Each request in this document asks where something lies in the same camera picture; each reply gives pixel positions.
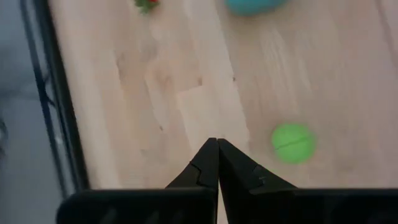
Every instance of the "wooden table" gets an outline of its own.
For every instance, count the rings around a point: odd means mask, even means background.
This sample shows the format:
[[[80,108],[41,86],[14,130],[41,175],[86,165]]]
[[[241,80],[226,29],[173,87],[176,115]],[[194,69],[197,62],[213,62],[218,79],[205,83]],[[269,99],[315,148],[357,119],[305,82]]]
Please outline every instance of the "wooden table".
[[[164,187],[207,137],[299,187],[398,187],[398,1],[51,0],[93,187]],[[302,165],[273,128],[317,135]]]

